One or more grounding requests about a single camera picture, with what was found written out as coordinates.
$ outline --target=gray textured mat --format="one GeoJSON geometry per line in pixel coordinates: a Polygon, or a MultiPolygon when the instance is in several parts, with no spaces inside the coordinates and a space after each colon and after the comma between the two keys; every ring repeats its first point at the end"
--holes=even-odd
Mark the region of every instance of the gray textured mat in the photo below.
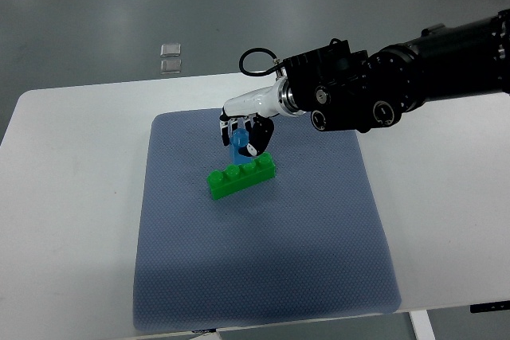
{"type": "Polygon", "coordinates": [[[218,201],[229,164],[219,110],[152,124],[139,228],[134,324],[201,330],[390,313],[400,295],[353,131],[275,118],[274,179],[218,201]]]}

